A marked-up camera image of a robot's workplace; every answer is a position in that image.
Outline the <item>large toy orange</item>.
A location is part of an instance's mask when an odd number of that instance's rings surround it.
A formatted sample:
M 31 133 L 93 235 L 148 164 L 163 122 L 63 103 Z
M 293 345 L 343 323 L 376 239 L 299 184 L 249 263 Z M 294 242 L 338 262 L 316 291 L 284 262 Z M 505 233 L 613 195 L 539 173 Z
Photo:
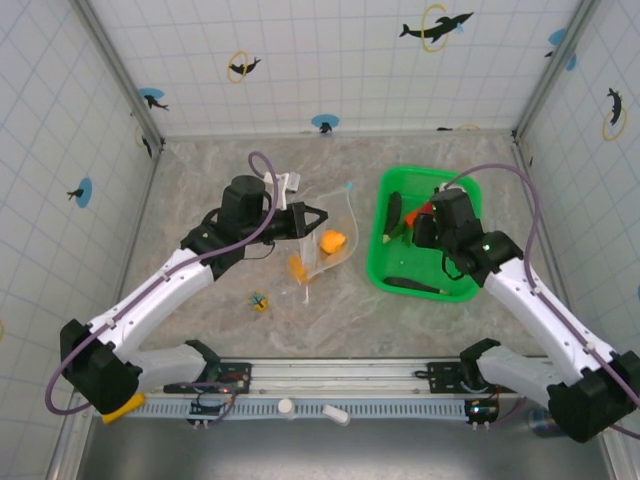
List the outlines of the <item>large toy orange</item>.
M 320 249 L 327 255 L 332 255 L 338 252 L 345 244 L 346 236 L 335 230 L 326 230 L 320 239 Z

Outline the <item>clear zip-top bag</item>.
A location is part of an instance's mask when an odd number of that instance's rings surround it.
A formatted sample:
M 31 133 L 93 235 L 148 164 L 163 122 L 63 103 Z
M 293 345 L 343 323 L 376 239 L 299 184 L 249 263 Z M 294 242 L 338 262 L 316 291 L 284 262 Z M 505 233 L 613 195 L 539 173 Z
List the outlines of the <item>clear zip-top bag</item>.
M 305 294 L 303 305 L 309 305 L 309 285 L 319 278 L 326 270 L 345 262 L 355 252 L 359 241 L 359 230 L 350 201 L 350 186 L 340 187 L 330 193 L 313 197 L 309 200 L 312 207 L 328 212 L 328 219 L 311 234 L 298 241 L 297 250 L 292 254 L 301 256 L 304 268 L 307 270 L 309 281 L 300 285 Z M 320 249 L 320 239 L 326 230 L 343 233 L 346 244 L 332 255 L 325 254 Z

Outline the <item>small toy orange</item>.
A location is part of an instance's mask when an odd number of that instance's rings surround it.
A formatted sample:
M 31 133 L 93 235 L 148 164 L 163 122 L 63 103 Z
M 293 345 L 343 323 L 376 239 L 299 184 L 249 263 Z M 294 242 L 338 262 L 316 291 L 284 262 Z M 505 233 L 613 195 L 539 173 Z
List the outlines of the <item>small toy orange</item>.
M 299 254 L 291 255 L 288 259 L 288 271 L 292 278 L 300 285 L 308 283 L 308 273 Z

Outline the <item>green plastic basket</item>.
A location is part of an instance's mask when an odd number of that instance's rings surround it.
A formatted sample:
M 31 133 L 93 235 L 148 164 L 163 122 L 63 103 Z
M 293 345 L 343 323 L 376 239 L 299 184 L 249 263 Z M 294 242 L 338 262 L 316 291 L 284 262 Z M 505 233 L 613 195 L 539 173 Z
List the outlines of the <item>green plastic basket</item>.
M 402 196 L 401 215 L 421 207 L 442 182 L 449 182 L 457 173 L 449 170 L 418 166 L 397 166 L 387 170 L 380 178 L 376 204 L 372 215 L 372 231 L 367 255 L 367 274 L 371 282 L 383 291 L 382 281 L 386 277 L 404 277 L 427 285 L 447 290 L 448 297 L 418 297 L 446 303 L 463 303 L 471 300 L 479 287 L 468 276 L 457 281 L 445 273 L 455 275 L 453 263 L 447 262 L 447 270 L 441 268 L 441 252 L 430 248 L 419 248 L 412 244 L 409 248 L 401 242 L 400 236 L 387 244 L 382 243 L 387 204 L 393 191 Z

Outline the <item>long dark toy zucchini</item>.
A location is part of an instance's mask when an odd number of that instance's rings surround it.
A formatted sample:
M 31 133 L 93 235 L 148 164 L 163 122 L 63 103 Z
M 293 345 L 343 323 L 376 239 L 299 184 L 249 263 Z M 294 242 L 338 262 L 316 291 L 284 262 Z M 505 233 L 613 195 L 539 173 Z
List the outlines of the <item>long dark toy zucchini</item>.
M 416 297 L 448 297 L 450 295 L 445 289 L 404 277 L 386 277 L 382 284 L 386 291 L 403 295 Z

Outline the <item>dark green cucumber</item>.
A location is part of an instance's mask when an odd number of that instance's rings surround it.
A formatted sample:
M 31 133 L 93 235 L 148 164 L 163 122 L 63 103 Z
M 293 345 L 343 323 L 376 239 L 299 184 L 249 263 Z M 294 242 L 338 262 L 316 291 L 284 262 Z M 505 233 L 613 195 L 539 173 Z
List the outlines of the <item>dark green cucumber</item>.
M 382 243 L 387 244 L 396 238 L 401 230 L 402 196 L 393 191 L 388 200 Z

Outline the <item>white plastic tube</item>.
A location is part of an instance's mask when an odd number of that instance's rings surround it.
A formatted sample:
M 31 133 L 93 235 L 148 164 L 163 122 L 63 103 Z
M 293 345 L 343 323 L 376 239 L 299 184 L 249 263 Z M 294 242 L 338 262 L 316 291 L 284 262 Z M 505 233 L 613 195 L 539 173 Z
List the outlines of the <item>white plastic tube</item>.
M 351 420 L 350 414 L 346 410 L 329 404 L 325 404 L 322 407 L 321 413 L 323 416 L 340 426 L 347 426 Z

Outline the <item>cup of white sticks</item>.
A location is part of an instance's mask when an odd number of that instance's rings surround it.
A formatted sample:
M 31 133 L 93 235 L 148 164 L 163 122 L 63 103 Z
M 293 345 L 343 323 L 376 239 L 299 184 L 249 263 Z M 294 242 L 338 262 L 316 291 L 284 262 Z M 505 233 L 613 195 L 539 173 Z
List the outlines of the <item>cup of white sticks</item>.
M 544 408 L 532 409 L 527 418 L 529 429 L 538 437 L 550 437 L 554 433 L 554 423 L 549 413 Z

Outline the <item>aluminium side frame bar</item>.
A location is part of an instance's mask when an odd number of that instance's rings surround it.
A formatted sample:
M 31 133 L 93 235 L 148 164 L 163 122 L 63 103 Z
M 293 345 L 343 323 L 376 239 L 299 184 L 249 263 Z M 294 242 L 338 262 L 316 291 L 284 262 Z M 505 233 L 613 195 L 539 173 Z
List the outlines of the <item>aluminium side frame bar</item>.
M 112 295 L 112 298 L 109 301 L 110 305 L 115 305 L 122 298 L 125 280 L 127 278 L 129 266 L 133 256 L 133 250 L 140 232 L 142 218 L 149 198 L 149 192 L 163 149 L 164 144 L 163 141 L 161 141 L 158 145 L 155 146 L 153 155 L 150 158 L 148 158 L 147 153 L 144 153 L 144 159 L 147 160 L 148 164 L 150 165 L 150 170 L 144 182 L 136 184 L 134 187 L 134 191 L 140 193 L 141 197 L 135 203 L 136 210 L 134 211 L 133 208 L 129 209 L 130 212 L 135 212 L 135 216 L 133 219 L 133 230 L 128 242 L 126 243 L 126 255 L 122 264 L 121 271 L 119 273 L 115 293 Z M 65 460 L 68 450 L 73 450 L 73 447 L 70 447 L 70 444 L 72 444 L 74 442 L 74 438 L 77 437 L 77 434 L 74 432 L 76 415 L 62 416 L 62 419 L 62 429 L 57 440 L 47 474 L 45 475 L 45 480 L 64 480 L 66 478 L 66 473 L 64 472 L 64 470 L 67 467 L 69 467 L 73 471 L 76 471 L 78 469 L 78 460 Z
M 538 239 L 539 242 L 542 242 L 544 240 L 544 238 L 540 236 L 542 206 L 536 187 L 529 174 L 526 172 L 526 163 L 524 161 L 524 154 L 522 153 L 521 147 L 522 140 L 514 131 L 512 131 L 512 140 L 515 149 L 516 163 L 518 164 L 516 173 L 519 175 L 521 181 L 527 186 L 533 203 L 532 226 L 524 250 L 525 276 L 531 282 L 531 288 L 534 295 L 540 298 L 540 301 L 550 309 L 552 315 L 565 327 L 565 329 L 571 335 L 572 341 L 579 345 L 580 350 L 584 354 L 591 355 L 593 345 L 584 337 L 581 330 L 576 327 L 571 319 L 567 318 L 564 313 L 558 308 L 559 305 L 562 305 L 562 302 L 558 302 L 558 304 L 555 304 L 554 301 L 557 300 L 557 297 L 552 293 L 546 294 L 543 287 L 543 282 L 541 280 L 536 280 L 533 275 L 531 256 L 534 240 Z

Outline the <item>aluminium rear frame bar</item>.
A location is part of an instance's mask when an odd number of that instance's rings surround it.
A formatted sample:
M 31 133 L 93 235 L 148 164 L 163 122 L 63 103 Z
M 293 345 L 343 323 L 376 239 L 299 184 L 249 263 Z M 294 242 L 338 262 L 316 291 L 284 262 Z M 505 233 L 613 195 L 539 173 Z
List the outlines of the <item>aluminium rear frame bar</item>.
M 245 133 L 245 134 L 217 134 L 217 135 L 173 135 L 167 136 L 167 142 L 199 142 L 213 140 L 281 140 L 281 139 L 341 139 L 341 138 L 369 138 L 369 137 L 438 137 L 446 138 L 456 135 L 465 137 L 500 136 L 513 138 L 510 129 L 476 129 L 476 130 L 373 130 L 373 131 L 333 131 L 327 134 L 305 131 L 297 133 Z

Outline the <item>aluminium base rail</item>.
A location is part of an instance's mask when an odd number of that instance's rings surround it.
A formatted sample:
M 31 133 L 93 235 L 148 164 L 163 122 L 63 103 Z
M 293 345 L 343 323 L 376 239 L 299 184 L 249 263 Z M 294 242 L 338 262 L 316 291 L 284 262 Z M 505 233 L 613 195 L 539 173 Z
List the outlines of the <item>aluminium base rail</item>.
M 428 362 L 451 361 L 457 358 L 391 358 L 391 359 L 224 359 L 222 362 L 246 362 L 252 364 L 250 390 L 239 395 L 264 396 L 477 396 L 495 397 L 512 395 L 506 386 L 465 383 L 472 389 L 485 389 L 483 393 L 432 394 L 425 380 L 413 376 Z M 178 382 L 163 381 L 145 386 L 145 393 L 160 394 L 166 385 Z

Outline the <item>aluminium frame post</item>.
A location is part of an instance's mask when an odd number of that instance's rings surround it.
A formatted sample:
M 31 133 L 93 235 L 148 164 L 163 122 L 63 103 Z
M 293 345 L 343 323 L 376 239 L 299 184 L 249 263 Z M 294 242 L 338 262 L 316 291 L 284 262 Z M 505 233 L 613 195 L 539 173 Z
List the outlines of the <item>aluminium frame post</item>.
M 566 65 L 576 53 L 578 43 L 601 2 L 602 0 L 579 0 L 578 8 L 565 30 L 564 37 L 556 46 L 550 63 L 536 84 L 516 127 L 512 130 L 512 137 L 516 145 L 521 143 L 531 129 L 553 87 L 566 70 Z
M 83 28 L 125 97 L 130 115 L 140 127 L 140 142 L 151 159 L 155 159 L 164 148 L 164 137 L 151 117 L 146 101 L 140 95 L 108 32 L 100 21 L 90 0 L 69 0 Z

